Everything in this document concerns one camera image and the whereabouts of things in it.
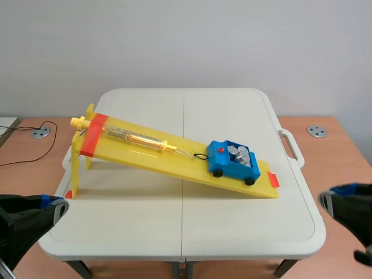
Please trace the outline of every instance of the toy car wheel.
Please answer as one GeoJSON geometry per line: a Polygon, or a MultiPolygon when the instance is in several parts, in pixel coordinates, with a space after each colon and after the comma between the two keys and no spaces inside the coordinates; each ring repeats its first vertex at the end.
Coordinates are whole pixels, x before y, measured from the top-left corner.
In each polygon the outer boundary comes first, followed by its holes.
{"type": "Polygon", "coordinates": [[[249,177],[247,178],[246,180],[244,180],[245,182],[245,185],[247,186],[251,186],[251,185],[254,185],[254,183],[256,182],[252,177],[249,177]]]}
{"type": "Polygon", "coordinates": [[[223,176],[223,171],[220,170],[220,169],[213,170],[212,174],[213,174],[214,177],[221,177],[221,176],[223,176]]]}

